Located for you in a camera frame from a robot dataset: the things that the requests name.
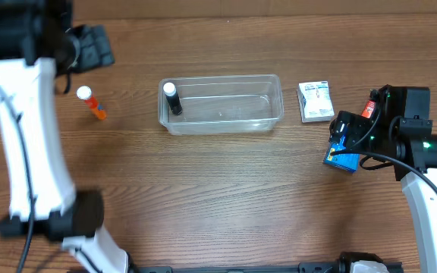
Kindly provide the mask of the orange tube white cap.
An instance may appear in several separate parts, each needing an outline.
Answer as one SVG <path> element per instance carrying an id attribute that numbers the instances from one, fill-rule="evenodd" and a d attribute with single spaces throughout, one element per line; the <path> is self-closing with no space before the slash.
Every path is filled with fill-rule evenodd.
<path id="1" fill-rule="evenodd" d="M 88 86 L 81 86 L 77 89 L 77 97 L 83 100 L 89 107 L 91 112 L 99 119 L 105 120 L 107 118 L 106 111 L 102 105 L 93 96 L 92 90 Z"/>

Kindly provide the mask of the white medicine box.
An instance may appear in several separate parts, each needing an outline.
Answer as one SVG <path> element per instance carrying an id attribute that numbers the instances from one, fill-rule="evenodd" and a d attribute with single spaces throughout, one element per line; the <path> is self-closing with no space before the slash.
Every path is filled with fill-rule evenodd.
<path id="1" fill-rule="evenodd" d="M 327 81 L 299 83 L 297 94 L 303 123 L 330 121 L 335 116 Z"/>

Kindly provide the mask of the black tube white cap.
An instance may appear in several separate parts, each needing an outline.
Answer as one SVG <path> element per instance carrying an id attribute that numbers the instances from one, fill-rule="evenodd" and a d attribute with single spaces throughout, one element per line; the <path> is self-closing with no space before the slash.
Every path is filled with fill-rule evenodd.
<path id="1" fill-rule="evenodd" d="M 165 97 L 167 99 L 168 105 L 171 109 L 171 112 L 173 115 L 181 115 L 182 114 L 182 106 L 180 102 L 180 97 L 178 95 L 178 91 L 176 89 L 176 86 L 171 83 L 167 82 L 162 87 L 163 92 L 165 94 Z"/>

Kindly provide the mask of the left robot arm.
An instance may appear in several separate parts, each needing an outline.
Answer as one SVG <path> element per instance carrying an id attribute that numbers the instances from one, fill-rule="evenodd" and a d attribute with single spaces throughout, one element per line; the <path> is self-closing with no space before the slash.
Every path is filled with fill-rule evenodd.
<path id="1" fill-rule="evenodd" d="M 0 1 L 0 133 L 11 183 L 3 237 L 59 242 L 89 272 L 134 272 L 106 230 L 97 190 L 76 190 L 64 160 L 55 79 L 114 63 L 101 25 L 74 26 L 70 1 Z"/>

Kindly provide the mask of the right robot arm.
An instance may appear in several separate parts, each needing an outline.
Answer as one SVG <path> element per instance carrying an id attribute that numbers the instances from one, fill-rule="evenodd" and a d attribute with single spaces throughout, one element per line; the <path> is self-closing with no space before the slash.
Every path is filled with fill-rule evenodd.
<path id="1" fill-rule="evenodd" d="M 344 149 L 331 156 L 358 154 L 393 167 L 407 199 L 416 234 L 420 269 L 437 272 L 437 134 L 429 117 L 427 87 L 386 85 L 370 93 L 366 118 L 340 111 L 330 124 L 330 143 Z"/>

